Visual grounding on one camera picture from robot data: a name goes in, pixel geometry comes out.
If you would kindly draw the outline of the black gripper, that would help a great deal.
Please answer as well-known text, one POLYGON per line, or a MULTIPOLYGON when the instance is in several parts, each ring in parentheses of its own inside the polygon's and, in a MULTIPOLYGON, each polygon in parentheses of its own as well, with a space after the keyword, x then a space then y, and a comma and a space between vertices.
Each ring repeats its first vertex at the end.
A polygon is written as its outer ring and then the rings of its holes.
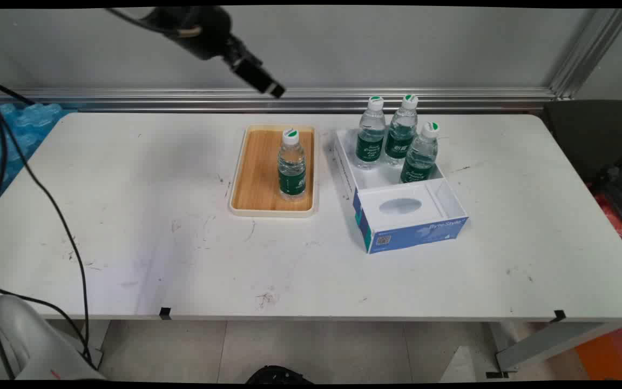
POLYGON ((261 94, 279 99, 286 89, 234 35, 230 15, 219 6, 158 6, 148 14, 148 25, 163 30, 184 30, 167 38, 200 60, 223 57, 230 71, 261 94))

